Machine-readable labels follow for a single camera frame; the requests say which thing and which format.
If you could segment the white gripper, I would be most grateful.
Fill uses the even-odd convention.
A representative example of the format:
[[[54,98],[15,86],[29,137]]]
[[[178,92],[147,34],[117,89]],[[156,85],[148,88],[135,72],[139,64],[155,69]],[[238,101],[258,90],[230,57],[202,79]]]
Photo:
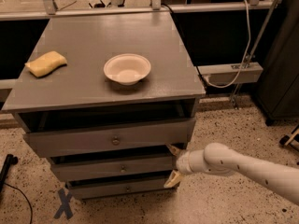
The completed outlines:
[[[178,170],[173,170],[164,183],[166,189],[173,188],[178,184],[184,177],[184,175],[190,175],[193,170],[190,166],[190,151],[183,150],[173,145],[166,145],[170,152],[177,157],[176,166]]]

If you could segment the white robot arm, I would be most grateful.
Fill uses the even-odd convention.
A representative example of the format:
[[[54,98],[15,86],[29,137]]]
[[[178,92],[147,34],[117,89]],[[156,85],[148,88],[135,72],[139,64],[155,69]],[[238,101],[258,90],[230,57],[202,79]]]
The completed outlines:
[[[299,169],[242,155],[220,143],[204,149],[186,150],[167,145],[175,156],[175,169],[164,186],[173,188],[186,175],[205,173],[228,175],[238,172],[272,190],[292,203],[299,204]]]

